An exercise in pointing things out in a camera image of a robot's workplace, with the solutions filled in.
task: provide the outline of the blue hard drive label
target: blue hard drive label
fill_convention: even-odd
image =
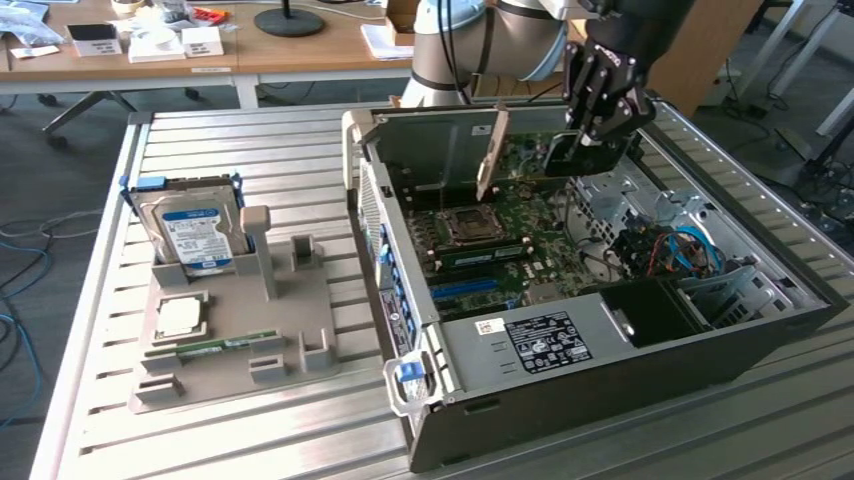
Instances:
[[[593,359],[566,312],[505,324],[522,366],[539,373]]]
[[[198,274],[218,273],[231,263],[228,237],[216,229],[222,221],[216,208],[163,214],[163,225],[178,258]]]

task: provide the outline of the metal slats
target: metal slats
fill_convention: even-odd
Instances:
[[[411,474],[400,423],[386,406],[379,345],[340,194],[335,118],[342,110],[156,114],[138,165],[147,175],[170,176],[216,175],[236,166],[247,203],[272,207],[271,243],[298,233],[315,235],[331,277],[342,374],[228,402],[131,414],[124,402],[136,378],[130,369],[154,255],[144,230],[131,221],[99,307],[90,356],[95,375],[80,387],[83,430],[70,436],[75,455],[66,478],[825,478],[854,468],[850,307],[735,382],[440,471]],[[851,262],[838,248],[667,109],[658,124],[822,278],[854,296]],[[645,162],[669,187],[687,186],[661,152],[645,148]]]

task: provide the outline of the black lamp base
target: black lamp base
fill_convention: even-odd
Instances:
[[[286,17],[283,10],[276,8],[255,15],[255,26],[276,37],[304,37],[323,30],[326,22],[306,10],[291,10],[291,16]]]

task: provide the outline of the gray fixture stand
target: gray fixture stand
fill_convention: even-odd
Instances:
[[[339,371],[320,245],[308,235],[268,245],[267,207],[246,207],[240,226],[255,253],[234,258],[232,271],[190,279],[180,265],[152,267],[156,281],[140,336],[139,383],[128,401],[135,413],[316,380]],[[199,300],[199,324],[190,332],[163,337],[160,306],[180,298]],[[267,333],[251,338],[259,332]],[[222,351],[196,356],[175,351],[202,342]]]

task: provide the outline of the aluminum table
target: aluminum table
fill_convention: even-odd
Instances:
[[[247,204],[271,207],[271,242],[312,233],[323,244],[343,372],[220,403],[144,415],[127,410],[152,248],[114,186],[32,478],[759,479],[829,478],[854,470],[849,308],[730,384],[450,468],[407,471],[342,187],[342,113],[375,106],[166,113],[128,127],[114,185],[124,174],[236,169]],[[661,112],[657,123],[854,298],[851,258],[673,111]],[[662,153],[650,149],[645,162],[679,187],[685,179]]]

